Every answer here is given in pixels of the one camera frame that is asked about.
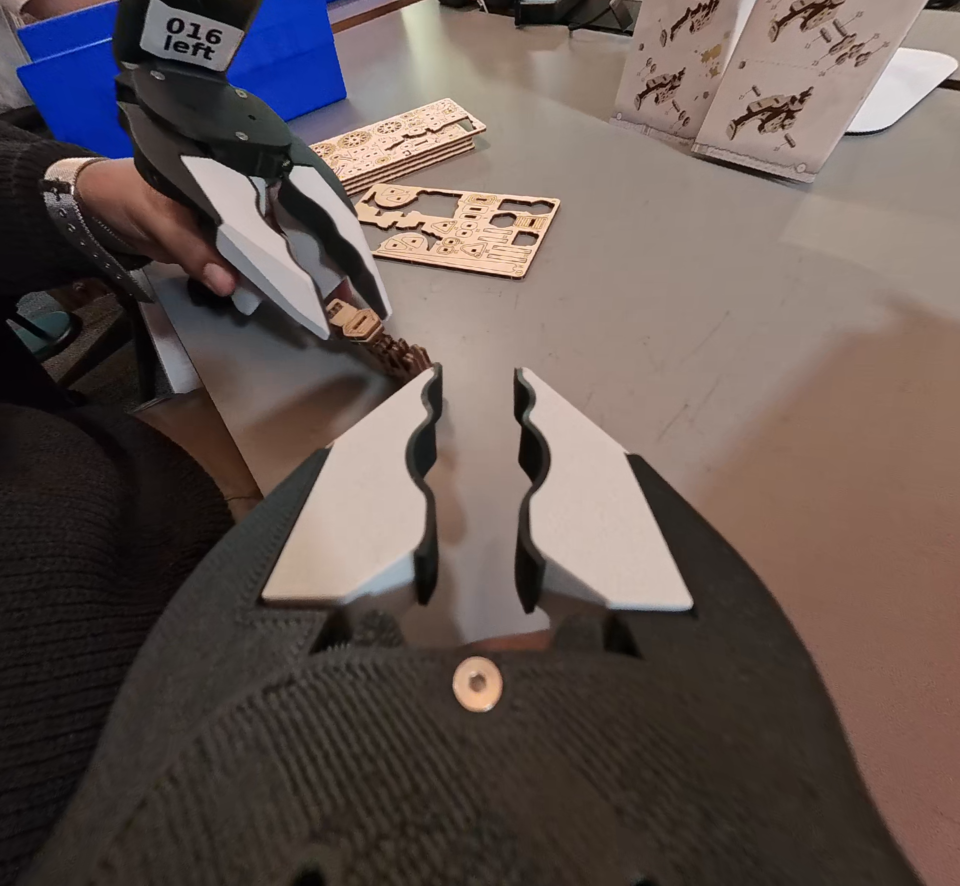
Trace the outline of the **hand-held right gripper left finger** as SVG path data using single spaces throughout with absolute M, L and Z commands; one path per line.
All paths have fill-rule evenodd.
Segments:
M 428 604 L 437 585 L 443 369 L 428 367 L 339 436 L 263 590 L 269 604 Z

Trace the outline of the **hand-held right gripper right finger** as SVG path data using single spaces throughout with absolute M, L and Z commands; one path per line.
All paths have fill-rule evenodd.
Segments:
M 530 482 L 514 556 L 523 610 L 553 597 L 610 612 L 690 612 L 634 456 L 527 367 L 514 371 L 514 418 Z

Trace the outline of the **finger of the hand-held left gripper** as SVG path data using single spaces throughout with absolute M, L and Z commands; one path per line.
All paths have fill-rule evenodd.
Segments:
M 293 160 L 272 191 L 272 216 L 294 262 L 318 292 L 323 313 L 345 287 L 381 320 L 391 317 L 392 304 L 354 205 L 322 160 Z
M 330 327 L 314 281 L 261 213 L 257 185 L 213 159 L 182 156 L 181 161 L 219 217 L 221 255 L 282 312 L 327 340 Z

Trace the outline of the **single wooden puzzle sheet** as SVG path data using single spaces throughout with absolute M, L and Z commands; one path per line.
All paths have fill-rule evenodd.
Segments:
M 553 197 L 378 183 L 362 194 L 362 224 L 384 232 L 378 259 L 521 280 L 558 216 Z

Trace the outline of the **assembled wooden puzzle piece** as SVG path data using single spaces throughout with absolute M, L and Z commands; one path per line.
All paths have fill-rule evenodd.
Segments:
M 362 350 L 388 377 L 406 384 L 432 368 L 426 350 L 391 336 L 374 310 L 332 298 L 325 311 L 332 334 Z

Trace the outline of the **person's left forearm black sleeve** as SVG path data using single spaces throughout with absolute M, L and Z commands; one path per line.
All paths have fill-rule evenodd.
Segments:
M 99 279 L 148 301 L 130 271 L 143 261 L 107 248 L 85 219 L 76 179 L 91 161 L 86 149 L 1 124 L 1 296 L 48 292 Z

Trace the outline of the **grey desk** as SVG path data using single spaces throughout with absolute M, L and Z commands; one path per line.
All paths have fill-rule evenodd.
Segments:
M 958 92 L 792 185 L 609 124 L 629 39 L 434 0 L 334 31 L 347 100 L 306 142 L 450 98 L 486 133 L 413 182 L 560 200 L 521 281 L 380 266 L 444 375 L 438 587 L 405 633 L 544 625 L 513 575 L 528 366 L 762 578 L 904 852 L 958 884 Z

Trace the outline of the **person's left hand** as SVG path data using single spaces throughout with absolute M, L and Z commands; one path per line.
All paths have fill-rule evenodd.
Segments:
M 107 248 L 181 267 L 210 292 L 231 296 L 236 270 L 215 247 L 215 234 L 188 207 L 162 195 L 131 159 L 88 163 L 75 184 L 80 210 Z

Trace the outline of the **stack of wooden puzzle sheets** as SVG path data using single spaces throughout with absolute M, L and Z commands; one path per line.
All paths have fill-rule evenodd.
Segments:
M 409 112 L 331 137 L 311 146 L 349 196 L 387 184 L 475 148 L 486 132 L 454 100 L 430 102 Z

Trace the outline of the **large blue plastic bin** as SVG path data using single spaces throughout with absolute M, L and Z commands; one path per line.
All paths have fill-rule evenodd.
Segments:
M 27 58 L 17 81 L 59 141 L 108 158 L 133 155 L 119 124 L 112 34 L 118 3 L 20 31 Z M 265 101 L 286 122 L 346 95 L 326 0 L 265 0 L 227 70 L 230 83 Z

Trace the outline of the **person's black sweater torso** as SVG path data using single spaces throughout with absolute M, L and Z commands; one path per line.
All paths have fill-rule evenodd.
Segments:
M 233 526 L 210 475 L 141 420 L 2 405 L 1 882 L 81 782 L 138 651 Z

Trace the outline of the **black flat device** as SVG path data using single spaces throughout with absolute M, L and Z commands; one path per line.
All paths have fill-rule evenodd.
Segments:
M 569 16 L 586 0 L 519 0 L 514 10 L 514 25 L 565 25 Z

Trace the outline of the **black stand plate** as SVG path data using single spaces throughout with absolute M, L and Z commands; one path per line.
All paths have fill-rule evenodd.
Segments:
M 571 31 L 587 30 L 631 37 L 642 0 L 583 0 L 565 21 Z

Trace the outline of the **white monitor base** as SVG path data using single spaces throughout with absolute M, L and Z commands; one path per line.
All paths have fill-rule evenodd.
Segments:
M 899 48 L 863 101 L 846 135 L 885 131 L 942 86 L 958 86 L 958 60 L 942 52 Z

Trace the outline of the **black chair frame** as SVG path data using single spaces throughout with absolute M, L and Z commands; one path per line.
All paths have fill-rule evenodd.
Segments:
M 96 280 L 2 298 L 2 388 L 127 411 L 163 391 L 159 355 L 132 299 Z

